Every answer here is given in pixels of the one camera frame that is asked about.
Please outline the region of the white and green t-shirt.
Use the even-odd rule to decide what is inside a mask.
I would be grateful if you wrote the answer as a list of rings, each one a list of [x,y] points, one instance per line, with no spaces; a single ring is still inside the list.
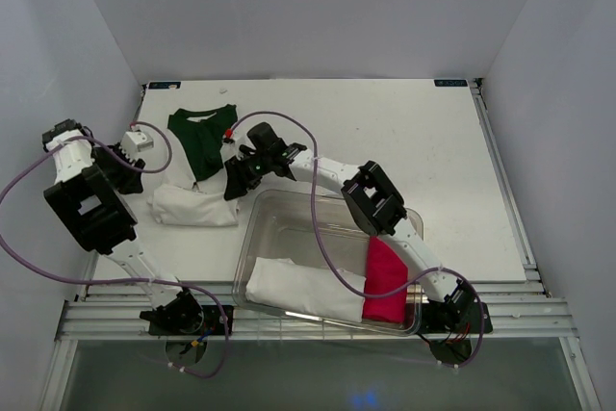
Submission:
[[[167,118],[172,160],[147,203],[163,225],[229,227],[238,224],[237,200],[224,198],[227,175],[223,137],[238,121],[237,107],[190,111]]]

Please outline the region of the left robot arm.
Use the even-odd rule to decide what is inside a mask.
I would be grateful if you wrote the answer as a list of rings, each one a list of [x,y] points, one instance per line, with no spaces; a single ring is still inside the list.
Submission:
[[[140,318],[166,334],[193,334],[203,327],[204,311],[190,290],[156,260],[138,237],[138,220],[124,200],[143,192],[139,155],[154,145],[133,127],[114,145],[93,142],[90,129],[66,119],[41,136],[53,154],[54,185],[44,191],[79,246],[115,262],[146,294],[151,308]]]

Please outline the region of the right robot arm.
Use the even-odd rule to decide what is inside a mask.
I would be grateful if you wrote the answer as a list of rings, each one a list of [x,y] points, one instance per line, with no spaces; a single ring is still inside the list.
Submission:
[[[312,190],[339,193],[354,223],[369,237],[387,245],[404,264],[407,281],[389,291],[356,289],[338,271],[334,277],[364,300],[388,300],[421,285],[428,299],[432,328],[479,333],[486,311],[475,287],[462,274],[442,266],[408,218],[402,194],[375,161],[350,165],[323,157],[317,145],[287,143],[266,122],[252,127],[248,144],[235,138],[234,129],[223,136],[222,159],[227,175],[224,196],[238,199],[255,190],[265,176],[274,174]]]

